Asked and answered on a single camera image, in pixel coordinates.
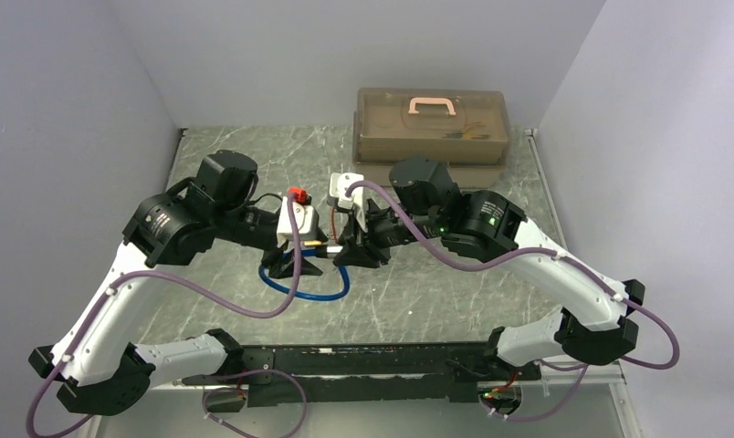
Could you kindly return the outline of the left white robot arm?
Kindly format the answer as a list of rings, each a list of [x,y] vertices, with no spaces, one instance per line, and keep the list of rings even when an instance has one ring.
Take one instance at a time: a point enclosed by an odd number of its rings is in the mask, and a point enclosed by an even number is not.
[[[58,401],[68,412],[111,416],[164,383],[194,376],[228,383],[240,375],[243,348],[220,328],[162,345],[135,344],[131,336],[163,283],[182,283],[175,269],[217,240],[259,249],[265,265],[280,264],[294,279],[303,275],[302,245],[322,235],[310,196],[291,188],[268,212],[254,201],[257,184],[254,160],[220,150],[203,158],[194,176],[140,203],[76,324],[58,343],[30,355],[35,371],[58,383]]]

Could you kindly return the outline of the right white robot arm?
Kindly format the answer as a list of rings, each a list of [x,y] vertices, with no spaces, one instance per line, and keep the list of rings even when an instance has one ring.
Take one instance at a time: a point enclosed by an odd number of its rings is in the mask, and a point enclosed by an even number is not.
[[[392,190],[384,194],[388,207],[381,209],[366,195],[371,183],[362,175],[330,177],[330,202],[348,216],[336,265],[378,268],[389,262],[395,246],[438,239],[432,253],[453,253],[454,268],[501,266],[560,303],[560,310],[538,321],[493,329],[482,357],[488,375],[504,379],[530,362],[561,354],[602,366],[635,349],[639,328],[627,300],[642,302],[642,283],[591,269],[506,197],[487,189],[460,190],[441,162],[422,156],[398,162],[390,183]]]

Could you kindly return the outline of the red cable lock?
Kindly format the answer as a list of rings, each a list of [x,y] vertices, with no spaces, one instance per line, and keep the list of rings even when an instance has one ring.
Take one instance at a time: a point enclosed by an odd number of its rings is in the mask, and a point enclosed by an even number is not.
[[[337,242],[336,209],[334,206],[330,208],[330,237],[333,242]]]

